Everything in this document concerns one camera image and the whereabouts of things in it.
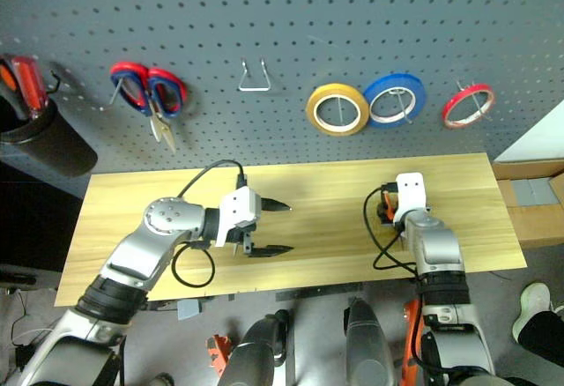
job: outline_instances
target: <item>red tape roll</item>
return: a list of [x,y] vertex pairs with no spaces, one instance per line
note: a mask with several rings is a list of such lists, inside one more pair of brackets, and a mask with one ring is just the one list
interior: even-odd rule
[[[479,109],[476,110],[475,113],[472,113],[468,117],[460,120],[450,120],[449,115],[450,112],[456,107],[460,101],[471,97],[476,93],[486,93],[487,99],[484,104],[479,106]],[[492,105],[495,103],[495,94],[492,91],[492,88],[488,84],[476,84],[463,89],[459,93],[457,93],[454,97],[452,97],[449,102],[444,106],[442,109],[442,120],[444,121],[444,125],[449,129],[460,129],[465,128],[466,126],[470,126],[471,124],[477,122],[480,118],[487,113]]]

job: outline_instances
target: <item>black pant leg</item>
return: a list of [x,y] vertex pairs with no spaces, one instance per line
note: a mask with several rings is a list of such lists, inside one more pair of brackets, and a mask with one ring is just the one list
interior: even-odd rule
[[518,342],[527,351],[564,367],[564,322],[552,311],[534,315],[519,333]]

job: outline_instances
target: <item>shoe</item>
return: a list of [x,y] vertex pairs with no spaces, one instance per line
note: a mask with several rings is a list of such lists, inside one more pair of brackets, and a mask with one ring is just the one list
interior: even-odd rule
[[174,379],[169,373],[160,373],[149,382],[149,386],[174,386]]
[[544,283],[531,283],[521,293],[521,314],[513,323],[513,338],[518,343],[519,334],[529,320],[543,311],[550,311],[550,291]]

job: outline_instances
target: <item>orange part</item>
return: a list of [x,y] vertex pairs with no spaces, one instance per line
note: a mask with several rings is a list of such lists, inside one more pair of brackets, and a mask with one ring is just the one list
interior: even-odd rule
[[386,206],[388,207],[388,210],[386,210],[386,216],[389,221],[393,221],[396,213],[394,212],[394,207],[391,204],[390,194],[388,192],[384,192],[384,199],[386,200]]
[[206,347],[211,358],[210,367],[215,368],[216,373],[221,377],[227,367],[229,354],[233,347],[231,340],[227,336],[213,335],[208,338]]
[[37,63],[33,58],[14,57],[11,64],[27,106],[38,114],[47,105],[48,98]]
[[415,349],[417,352],[421,349],[421,332],[423,331],[423,321],[419,320],[419,328],[417,332],[415,329],[415,318],[417,317],[419,309],[419,300],[413,300],[405,304],[404,311],[407,317],[407,335],[405,338],[404,348],[404,362],[402,363],[402,378],[399,381],[399,386],[415,386],[417,382],[417,369],[418,365],[413,359],[412,354],[412,337],[413,333],[417,336],[415,338]]
[[4,65],[4,61],[0,64],[0,77],[4,83],[12,89],[12,91],[16,92],[18,90],[18,82],[14,79],[11,71]]

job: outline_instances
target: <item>white sneaker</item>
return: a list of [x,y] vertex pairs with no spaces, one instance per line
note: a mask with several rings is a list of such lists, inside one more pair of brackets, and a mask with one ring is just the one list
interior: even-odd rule
[[550,291],[544,283],[531,283],[521,293],[521,314],[513,323],[513,338],[519,342],[519,334],[525,324],[536,314],[550,311]]

